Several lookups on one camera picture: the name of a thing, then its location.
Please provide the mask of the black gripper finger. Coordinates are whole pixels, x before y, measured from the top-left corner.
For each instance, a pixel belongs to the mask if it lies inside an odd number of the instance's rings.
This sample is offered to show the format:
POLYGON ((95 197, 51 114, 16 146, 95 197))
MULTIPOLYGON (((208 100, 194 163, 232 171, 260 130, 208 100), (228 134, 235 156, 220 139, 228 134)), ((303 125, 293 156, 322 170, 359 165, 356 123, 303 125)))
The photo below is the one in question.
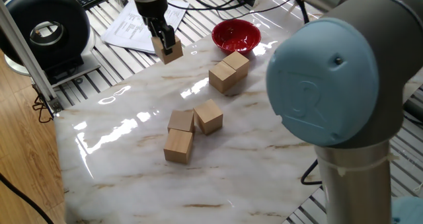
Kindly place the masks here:
POLYGON ((150 30, 153 37, 160 39, 164 54, 171 54, 173 52, 172 47, 176 44, 173 27, 166 23, 164 17, 161 17, 150 20, 150 30))
POLYGON ((152 36, 156 36, 156 30, 155 30, 155 18, 149 18, 149 17, 145 17, 142 16, 143 22, 144 24, 148 27, 150 33, 152 36))

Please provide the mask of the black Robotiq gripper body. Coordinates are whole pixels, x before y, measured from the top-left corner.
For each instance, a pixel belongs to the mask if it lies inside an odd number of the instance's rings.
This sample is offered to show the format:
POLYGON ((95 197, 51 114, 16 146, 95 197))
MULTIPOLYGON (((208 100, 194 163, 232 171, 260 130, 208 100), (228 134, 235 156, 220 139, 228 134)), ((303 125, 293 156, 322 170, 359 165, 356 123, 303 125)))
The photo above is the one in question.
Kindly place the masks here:
POLYGON ((135 1, 135 5, 138 13, 149 19, 164 19, 168 8, 167 0, 135 1))

